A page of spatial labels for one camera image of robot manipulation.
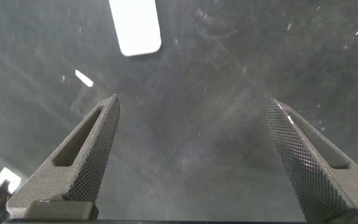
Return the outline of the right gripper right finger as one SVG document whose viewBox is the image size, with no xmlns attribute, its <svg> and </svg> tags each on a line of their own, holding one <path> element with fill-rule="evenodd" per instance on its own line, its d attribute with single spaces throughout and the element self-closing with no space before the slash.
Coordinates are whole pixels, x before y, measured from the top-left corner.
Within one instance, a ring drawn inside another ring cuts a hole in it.
<svg viewBox="0 0 358 224">
<path fill-rule="evenodd" d="M 358 223 L 358 164 L 288 105 L 265 119 L 308 223 Z"/>
</svg>

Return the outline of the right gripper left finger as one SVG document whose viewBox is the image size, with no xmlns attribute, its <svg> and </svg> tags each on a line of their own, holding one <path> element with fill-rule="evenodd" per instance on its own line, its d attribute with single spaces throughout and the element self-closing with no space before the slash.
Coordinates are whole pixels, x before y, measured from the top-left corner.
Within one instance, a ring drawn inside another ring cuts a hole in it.
<svg viewBox="0 0 358 224">
<path fill-rule="evenodd" d="M 12 219 L 37 218 L 42 204 L 93 208 L 121 114 L 119 98 L 101 100 L 7 201 Z"/>
</svg>

